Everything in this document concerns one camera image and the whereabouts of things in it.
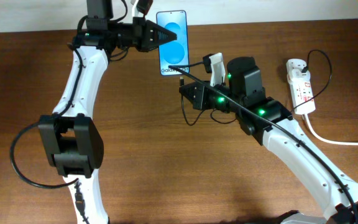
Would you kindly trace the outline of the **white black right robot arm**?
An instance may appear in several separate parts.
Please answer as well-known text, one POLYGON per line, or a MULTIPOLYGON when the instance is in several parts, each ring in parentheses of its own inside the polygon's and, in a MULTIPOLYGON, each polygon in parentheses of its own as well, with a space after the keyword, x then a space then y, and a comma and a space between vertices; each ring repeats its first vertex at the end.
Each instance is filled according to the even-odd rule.
POLYGON ((229 61, 219 74, 210 56, 201 61, 209 81, 180 81, 179 92, 199 111, 234 113, 243 132, 275 154, 309 191, 322 217, 288 212, 280 223, 358 223, 358 183, 335 166, 301 129, 292 113, 265 94, 253 57, 229 61))

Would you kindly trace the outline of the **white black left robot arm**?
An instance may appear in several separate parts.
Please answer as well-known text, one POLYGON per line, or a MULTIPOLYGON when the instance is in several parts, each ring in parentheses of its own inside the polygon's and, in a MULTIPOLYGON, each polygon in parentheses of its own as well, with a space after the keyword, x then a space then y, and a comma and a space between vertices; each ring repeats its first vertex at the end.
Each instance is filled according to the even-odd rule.
POLYGON ((111 62, 133 47, 150 52, 176 40, 174 32, 147 20, 152 0, 132 1, 132 22, 115 18, 111 1, 87 1, 87 14, 77 25, 69 48, 73 65, 67 85, 51 115, 42 115, 38 129, 48 163, 69 188, 78 223, 109 223, 99 186, 103 140, 93 123, 102 76, 111 62))

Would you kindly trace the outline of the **blue Samsung smartphone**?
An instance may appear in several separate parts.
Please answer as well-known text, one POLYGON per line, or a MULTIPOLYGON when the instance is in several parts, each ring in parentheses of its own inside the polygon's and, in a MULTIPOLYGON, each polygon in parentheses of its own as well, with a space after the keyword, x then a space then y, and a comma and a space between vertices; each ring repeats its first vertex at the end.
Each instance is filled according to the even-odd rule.
POLYGON ((177 39, 159 47, 160 74, 163 76, 179 75, 180 73, 169 68, 170 65, 188 65, 188 27, 187 16, 184 10, 160 11, 156 15, 157 24, 174 32, 177 39))

